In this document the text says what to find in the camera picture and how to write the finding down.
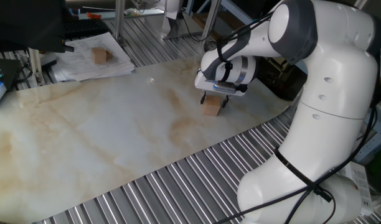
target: small wooden cube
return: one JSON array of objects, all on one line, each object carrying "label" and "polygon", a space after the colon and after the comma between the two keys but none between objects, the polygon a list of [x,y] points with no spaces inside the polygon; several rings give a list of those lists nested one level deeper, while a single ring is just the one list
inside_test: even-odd
[{"label": "small wooden cube", "polygon": [[110,52],[110,50],[106,51],[106,60],[110,60],[113,58],[113,54]]},{"label": "small wooden cube", "polygon": [[93,63],[105,63],[106,62],[106,50],[103,47],[91,48],[91,57]]},{"label": "small wooden cube", "polygon": [[206,96],[203,104],[203,114],[217,116],[221,108],[221,100],[217,96]]}]

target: keyboard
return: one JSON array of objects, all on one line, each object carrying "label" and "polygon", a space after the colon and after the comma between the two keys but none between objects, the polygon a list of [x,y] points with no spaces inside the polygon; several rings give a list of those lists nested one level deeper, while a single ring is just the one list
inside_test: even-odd
[{"label": "keyboard", "polygon": [[110,32],[108,26],[101,19],[81,19],[64,22],[65,38],[86,37]]}]

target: white marble surface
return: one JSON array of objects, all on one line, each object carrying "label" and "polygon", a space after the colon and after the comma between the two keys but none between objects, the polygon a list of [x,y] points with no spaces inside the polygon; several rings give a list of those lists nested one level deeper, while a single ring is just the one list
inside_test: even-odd
[{"label": "white marble surface", "polygon": [[29,223],[55,215],[288,106],[255,80],[217,117],[204,116],[195,61],[8,93],[0,102],[0,220]]}]

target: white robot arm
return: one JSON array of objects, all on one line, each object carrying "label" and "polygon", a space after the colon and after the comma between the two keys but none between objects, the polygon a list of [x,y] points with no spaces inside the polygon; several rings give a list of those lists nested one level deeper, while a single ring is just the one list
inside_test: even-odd
[{"label": "white robot arm", "polygon": [[[253,56],[281,55],[292,64],[303,60],[308,79],[278,151],[300,173],[316,181],[352,153],[374,93],[378,68],[373,55],[380,48],[381,23],[362,11],[328,1],[284,0],[270,21],[223,47],[222,58],[232,69],[216,50],[207,52],[195,86],[242,96],[246,90],[241,86],[249,84],[257,70]],[[247,210],[305,186],[279,156],[273,156],[243,177],[238,204]],[[337,205],[327,223],[345,223],[359,214],[360,193],[351,180],[334,175],[320,186],[333,195]],[[284,223],[300,197],[247,213],[244,222]],[[324,223],[333,203],[309,194],[291,222]]]}]

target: white paper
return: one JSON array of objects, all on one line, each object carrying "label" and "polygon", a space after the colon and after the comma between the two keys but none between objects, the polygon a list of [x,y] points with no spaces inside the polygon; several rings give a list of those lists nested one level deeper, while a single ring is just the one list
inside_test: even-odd
[{"label": "white paper", "polygon": [[[129,74],[134,65],[124,50],[117,44],[110,33],[101,34],[87,39],[74,40],[66,43],[74,47],[74,52],[56,54],[57,64],[54,73],[59,73],[57,80],[75,79],[77,81],[89,78],[103,78]],[[91,48],[103,47],[113,54],[113,58],[103,64],[94,64],[91,58]]]}]

